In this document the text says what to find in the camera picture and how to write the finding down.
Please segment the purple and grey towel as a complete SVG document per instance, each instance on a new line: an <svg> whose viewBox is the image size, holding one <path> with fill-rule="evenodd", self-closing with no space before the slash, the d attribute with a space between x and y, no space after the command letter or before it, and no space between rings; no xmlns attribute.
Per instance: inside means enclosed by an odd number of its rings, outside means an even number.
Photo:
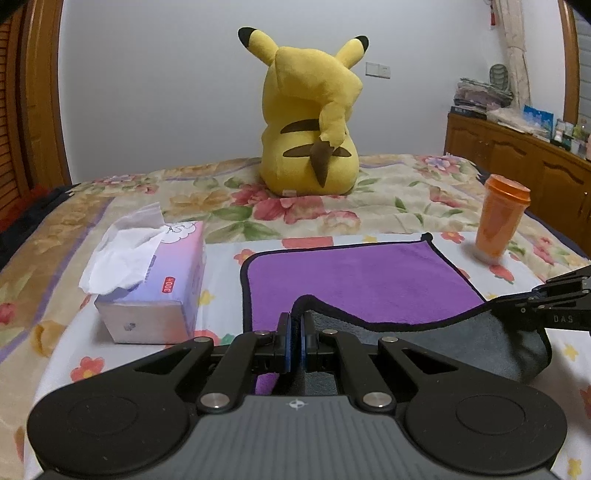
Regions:
<svg viewBox="0 0 591 480"><path fill-rule="evenodd" d="M374 345L394 335L522 383L552 359L547 334L493 315L483 295L425 234L419 240L256 253L240 268L242 325L273 330L311 312Z"/></svg>

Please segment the wooden sideboard cabinet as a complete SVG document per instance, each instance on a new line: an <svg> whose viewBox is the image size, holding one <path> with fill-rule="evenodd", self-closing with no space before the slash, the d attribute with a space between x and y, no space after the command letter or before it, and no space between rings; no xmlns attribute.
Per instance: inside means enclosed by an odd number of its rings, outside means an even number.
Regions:
<svg viewBox="0 0 591 480"><path fill-rule="evenodd" d="M529 211L590 253L590 163L534 136L448 114L445 151L531 190Z"/></svg>

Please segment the orange lidded cup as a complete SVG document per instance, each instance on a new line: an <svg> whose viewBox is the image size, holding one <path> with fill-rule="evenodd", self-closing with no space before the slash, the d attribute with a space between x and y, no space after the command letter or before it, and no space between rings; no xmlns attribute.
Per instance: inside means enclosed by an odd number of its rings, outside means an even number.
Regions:
<svg viewBox="0 0 591 480"><path fill-rule="evenodd" d="M484 262L498 264L531 203L531 191L499 174L488 177L485 190L475 251Z"/></svg>

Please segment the small bottles on cabinet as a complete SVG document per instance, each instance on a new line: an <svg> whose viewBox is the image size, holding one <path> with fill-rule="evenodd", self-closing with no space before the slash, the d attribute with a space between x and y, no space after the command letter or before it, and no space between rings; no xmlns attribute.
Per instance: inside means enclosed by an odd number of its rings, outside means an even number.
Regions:
<svg viewBox="0 0 591 480"><path fill-rule="evenodd" d="M582 124L556 121L551 144L587 161L590 160L590 132Z"/></svg>

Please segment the purple tissue box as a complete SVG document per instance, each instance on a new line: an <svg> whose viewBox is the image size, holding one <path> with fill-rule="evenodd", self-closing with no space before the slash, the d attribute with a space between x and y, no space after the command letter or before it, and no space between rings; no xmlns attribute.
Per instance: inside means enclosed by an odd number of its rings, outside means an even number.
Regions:
<svg viewBox="0 0 591 480"><path fill-rule="evenodd" d="M204 223L166 223L152 203L107 228L79 288L114 342L177 344L193 336L204 266Z"/></svg>

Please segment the blue picture card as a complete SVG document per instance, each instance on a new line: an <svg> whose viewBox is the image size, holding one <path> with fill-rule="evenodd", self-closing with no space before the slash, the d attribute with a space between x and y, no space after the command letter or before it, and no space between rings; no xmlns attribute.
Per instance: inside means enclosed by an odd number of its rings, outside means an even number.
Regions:
<svg viewBox="0 0 591 480"><path fill-rule="evenodd" d="M523 119L531 128L531 133L537 137L550 141L554 128L554 114L532 106L523 107Z"/></svg>

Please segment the yellow Pikachu plush toy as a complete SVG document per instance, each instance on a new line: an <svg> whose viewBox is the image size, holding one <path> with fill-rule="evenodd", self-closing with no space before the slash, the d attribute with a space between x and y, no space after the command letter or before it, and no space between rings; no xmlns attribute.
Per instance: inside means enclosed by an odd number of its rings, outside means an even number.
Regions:
<svg viewBox="0 0 591 480"><path fill-rule="evenodd" d="M259 169L266 187L280 197L351 191L360 160L348 121L363 90L352 68L365 56L369 38L356 36L335 55L277 46L252 27L240 28L238 39L267 66Z"/></svg>

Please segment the folded clothes pile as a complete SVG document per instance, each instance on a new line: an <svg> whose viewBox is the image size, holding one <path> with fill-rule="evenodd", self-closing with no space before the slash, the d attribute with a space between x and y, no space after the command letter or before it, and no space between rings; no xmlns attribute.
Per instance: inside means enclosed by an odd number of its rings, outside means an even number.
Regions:
<svg viewBox="0 0 591 480"><path fill-rule="evenodd" d="M450 112L480 120L486 120L488 112L509 107L513 102L510 91L495 86L461 78L457 84Z"/></svg>

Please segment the floral bed sheet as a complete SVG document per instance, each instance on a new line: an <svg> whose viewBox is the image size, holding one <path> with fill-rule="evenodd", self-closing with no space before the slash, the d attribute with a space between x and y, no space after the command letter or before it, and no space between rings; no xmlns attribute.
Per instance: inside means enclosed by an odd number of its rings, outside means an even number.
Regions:
<svg viewBox="0 0 591 480"><path fill-rule="evenodd" d="M259 179L256 158L179 167L85 182L39 224L1 272L1 475L22 479L25 423L37 387L59 345L62 382L107 366L100 342L64 340L88 297L80 276L103 233L119 217L159 203L168 221L204 222L211 243L232 243L240 265L256 241L322 237L372 243L429 231L442 247L460 247L479 221L484 177L452 156L363 158L345 196L280 200Z"/></svg>

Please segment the beige curtain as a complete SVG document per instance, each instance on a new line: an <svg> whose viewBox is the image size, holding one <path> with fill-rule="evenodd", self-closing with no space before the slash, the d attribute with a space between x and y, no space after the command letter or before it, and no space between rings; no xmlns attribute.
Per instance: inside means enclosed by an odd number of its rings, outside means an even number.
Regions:
<svg viewBox="0 0 591 480"><path fill-rule="evenodd" d="M520 0L495 0L506 45L508 72L514 105L522 110L531 102L530 80L526 59L525 26Z"/></svg>

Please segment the wooden slatted headboard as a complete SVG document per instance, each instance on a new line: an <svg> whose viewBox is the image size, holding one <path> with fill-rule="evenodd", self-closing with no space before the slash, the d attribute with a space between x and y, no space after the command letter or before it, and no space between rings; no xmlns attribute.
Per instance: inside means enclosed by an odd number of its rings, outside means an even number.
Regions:
<svg viewBox="0 0 591 480"><path fill-rule="evenodd" d="M29 191L19 134L19 44L22 12L1 24L1 218Z"/></svg>

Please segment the white wall switch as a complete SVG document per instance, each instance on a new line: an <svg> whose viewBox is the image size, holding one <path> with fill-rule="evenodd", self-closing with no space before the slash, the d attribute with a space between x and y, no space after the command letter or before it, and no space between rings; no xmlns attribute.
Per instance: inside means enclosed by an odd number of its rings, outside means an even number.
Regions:
<svg viewBox="0 0 591 480"><path fill-rule="evenodd" d="M366 75L367 77L390 79L391 78L391 67L379 63L366 63Z"/></svg>

